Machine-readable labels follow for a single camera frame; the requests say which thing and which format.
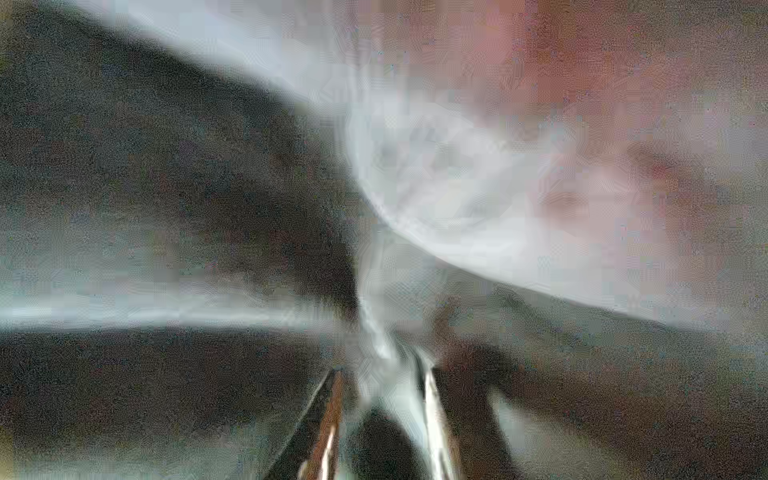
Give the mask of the black shorts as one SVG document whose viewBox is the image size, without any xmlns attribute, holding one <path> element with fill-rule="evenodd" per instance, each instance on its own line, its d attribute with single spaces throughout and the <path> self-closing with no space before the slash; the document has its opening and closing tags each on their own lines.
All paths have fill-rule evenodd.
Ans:
<svg viewBox="0 0 768 480">
<path fill-rule="evenodd" d="M 765 478 L 767 328 L 513 286 L 378 213 L 352 2 L 2 3 L 2 477 L 264 479 L 338 368 L 334 479 L 433 479 L 458 353 L 519 479 Z"/>
</svg>

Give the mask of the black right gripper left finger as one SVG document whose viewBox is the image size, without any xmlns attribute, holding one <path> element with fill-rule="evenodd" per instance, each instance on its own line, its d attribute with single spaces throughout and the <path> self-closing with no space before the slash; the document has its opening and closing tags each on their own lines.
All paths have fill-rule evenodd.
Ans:
<svg viewBox="0 0 768 480">
<path fill-rule="evenodd" d="M 344 372 L 342 369 L 332 369 L 314 392 L 292 437 L 264 479 L 335 478 L 343 397 Z"/>
</svg>

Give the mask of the pink shorts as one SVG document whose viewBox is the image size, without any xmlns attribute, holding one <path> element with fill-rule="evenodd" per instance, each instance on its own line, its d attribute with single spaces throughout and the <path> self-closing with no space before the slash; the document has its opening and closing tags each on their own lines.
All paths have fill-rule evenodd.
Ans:
<svg viewBox="0 0 768 480">
<path fill-rule="evenodd" d="M 669 325 L 767 328 L 763 1 L 354 1 L 347 145 L 399 233 Z"/>
</svg>

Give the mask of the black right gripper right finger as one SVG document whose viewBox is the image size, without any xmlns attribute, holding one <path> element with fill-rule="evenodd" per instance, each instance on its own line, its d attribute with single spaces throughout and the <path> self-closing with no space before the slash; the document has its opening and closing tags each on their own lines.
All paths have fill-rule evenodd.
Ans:
<svg viewBox="0 0 768 480">
<path fill-rule="evenodd" d="M 424 413 L 433 479 L 519 479 L 475 355 L 454 353 L 425 370 Z"/>
</svg>

